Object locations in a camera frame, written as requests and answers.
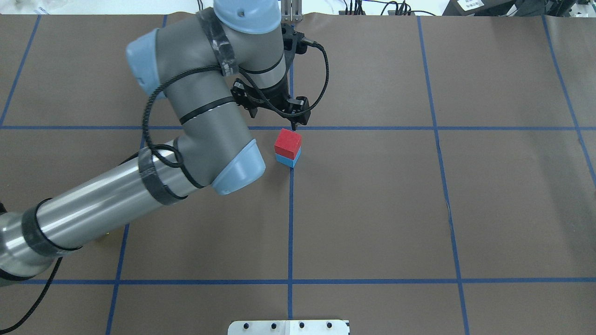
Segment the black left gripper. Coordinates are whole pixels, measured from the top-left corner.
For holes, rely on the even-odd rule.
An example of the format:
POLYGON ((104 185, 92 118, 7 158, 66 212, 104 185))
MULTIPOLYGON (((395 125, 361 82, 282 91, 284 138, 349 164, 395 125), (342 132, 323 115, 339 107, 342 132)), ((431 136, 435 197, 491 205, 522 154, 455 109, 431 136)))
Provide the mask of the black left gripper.
POLYGON ((251 118, 256 118, 258 108, 268 109, 275 113, 289 114, 292 131, 298 125, 307 125, 311 111, 307 97, 291 98, 288 76, 282 74, 274 82, 270 75, 243 74, 243 80, 236 79, 231 87, 231 95, 238 106, 242 106, 251 118))

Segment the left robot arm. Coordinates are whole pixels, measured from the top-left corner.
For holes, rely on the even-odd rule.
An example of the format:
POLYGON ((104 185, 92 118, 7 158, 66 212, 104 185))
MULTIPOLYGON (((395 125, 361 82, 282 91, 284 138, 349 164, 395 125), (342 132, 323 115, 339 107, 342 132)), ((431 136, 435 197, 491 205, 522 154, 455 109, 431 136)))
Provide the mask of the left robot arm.
POLYGON ((121 165, 23 213, 3 209, 2 286, 30 280, 58 257, 197 189, 226 195, 260 178, 266 165, 238 105, 291 120, 294 106, 307 111, 289 95, 290 34, 276 0, 216 0, 128 44, 146 112, 166 98, 183 133, 155 144, 144 116, 146 145, 121 165))

